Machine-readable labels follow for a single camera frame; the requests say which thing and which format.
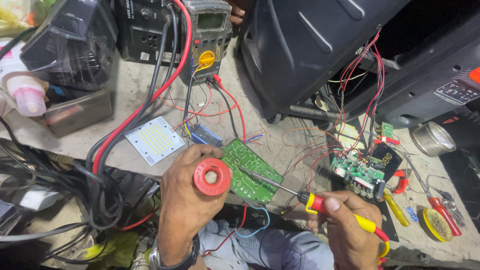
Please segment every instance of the watch strap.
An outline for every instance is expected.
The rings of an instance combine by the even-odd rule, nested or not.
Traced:
[[[188,270],[197,263],[198,253],[200,251],[200,238],[198,233],[193,237],[192,252],[183,259],[183,261],[174,266],[162,266],[161,258],[158,253],[158,237],[155,239],[152,251],[150,252],[150,264],[155,270]]]

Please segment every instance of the small green circuit board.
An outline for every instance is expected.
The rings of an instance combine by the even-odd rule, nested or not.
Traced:
[[[283,177],[238,138],[225,146],[223,151],[225,155],[222,161],[233,170],[232,191],[240,198],[268,204],[277,187],[244,173],[238,167],[256,172],[279,184]]]
[[[330,169],[347,182],[360,184],[371,193],[375,185],[384,181],[384,172],[374,168],[376,164],[383,168],[381,160],[376,158],[370,157],[369,161],[358,161],[358,154],[350,155],[348,159],[335,155]]]
[[[393,138],[393,126],[382,122],[382,136]]]

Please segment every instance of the yellow multimeter dial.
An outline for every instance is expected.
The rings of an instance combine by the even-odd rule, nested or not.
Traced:
[[[203,69],[211,67],[213,62],[215,62],[215,54],[210,50],[203,52],[198,58],[198,64],[203,65]]]

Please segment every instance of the plastic bottle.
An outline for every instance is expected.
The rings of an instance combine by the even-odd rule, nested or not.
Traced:
[[[11,38],[0,38],[0,49]],[[0,87],[16,100],[18,112],[24,116],[39,116],[45,113],[45,91],[48,83],[33,76],[20,60],[21,48],[25,45],[20,41],[0,60]]]

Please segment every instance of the red solder spool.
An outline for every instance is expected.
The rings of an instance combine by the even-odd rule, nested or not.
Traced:
[[[210,184],[205,179],[207,172],[216,173],[216,183]],[[230,187],[231,175],[228,167],[221,160],[209,158],[202,160],[193,173],[193,182],[203,194],[215,196],[224,193]]]

